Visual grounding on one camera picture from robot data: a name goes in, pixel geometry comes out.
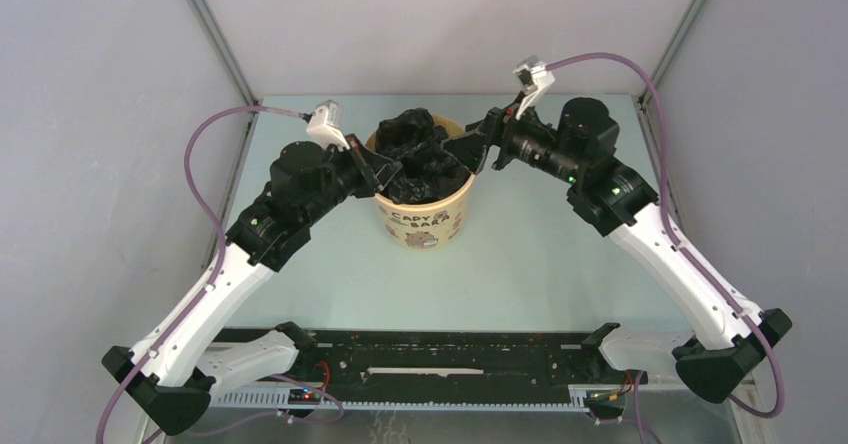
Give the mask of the black trash bag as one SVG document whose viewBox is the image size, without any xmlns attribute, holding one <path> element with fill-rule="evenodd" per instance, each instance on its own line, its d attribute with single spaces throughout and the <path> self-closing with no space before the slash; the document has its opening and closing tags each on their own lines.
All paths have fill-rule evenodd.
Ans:
<svg viewBox="0 0 848 444">
<path fill-rule="evenodd" d="M 381 195 L 395 204 L 424 205 L 459 191 L 471 173 L 442 147 L 447 138 L 446 128 L 424 108 L 408 109 L 381 121 L 375 150 L 401 165 Z"/>
</svg>

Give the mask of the yellow capybara trash bin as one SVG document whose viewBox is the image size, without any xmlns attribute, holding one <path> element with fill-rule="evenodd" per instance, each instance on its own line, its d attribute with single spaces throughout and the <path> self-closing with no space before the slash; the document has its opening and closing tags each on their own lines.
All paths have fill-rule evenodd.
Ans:
<svg viewBox="0 0 848 444">
<path fill-rule="evenodd" d="M 448 138 L 462 134 L 463 129 L 455 122 L 430 114 L 438 125 L 446 128 Z M 375 152 L 376 130 L 366 142 L 366 147 Z M 381 193 L 377 194 L 374 200 L 382 227 L 395 243 L 406 249 L 430 251 L 443 248 L 462 229 L 473 183 L 474 175 L 471 173 L 470 179 L 459 191 L 446 199 L 424 205 L 395 204 Z"/>
</svg>

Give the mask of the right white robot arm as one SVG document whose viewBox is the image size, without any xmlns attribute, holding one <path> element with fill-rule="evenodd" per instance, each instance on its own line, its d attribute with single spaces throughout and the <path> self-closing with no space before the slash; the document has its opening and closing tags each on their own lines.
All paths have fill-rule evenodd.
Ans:
<svg viewBox="0 0 848 444">
<path fill-rule="evenodd" d="M 724 402 L 788 333 L 791 319 L 761 308 L 703 262 L 663 215 L 657 192 L 616 158 L 618 135 L 601 101 L 578 97 L 564 105 L 557 125 L 512 103 L 442 146 L 473 173 L 496 148 L 495 169 L 520 161 L 565 182 L 573 211 L 636 259 L 685 316 L 683 332 L 603 325 L 583 343 L 588 378 L 606 382 L 625 370 L 674 374 L 701 399 Z"/>
</svg>

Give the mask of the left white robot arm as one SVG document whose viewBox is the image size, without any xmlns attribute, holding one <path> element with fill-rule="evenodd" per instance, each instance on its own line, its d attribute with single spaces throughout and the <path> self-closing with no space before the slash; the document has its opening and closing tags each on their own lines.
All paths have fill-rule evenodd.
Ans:
<svg viewBox="0 0 848 444">
<path fill-rule="evenodd" d="M 191 428 L 233 389 L 274 374 L 311 376 L 315 342 L 292 322 L 223 351 L 208 347 L 246 299 L 309 242 L 314 224 L 349 197 L 375 196 L 400 168 L 353 134 L 341 146 L 285 146 L 196 284 L 145 338 L 109 349 L 104 367 L 168 436 Z"/>
</svg>

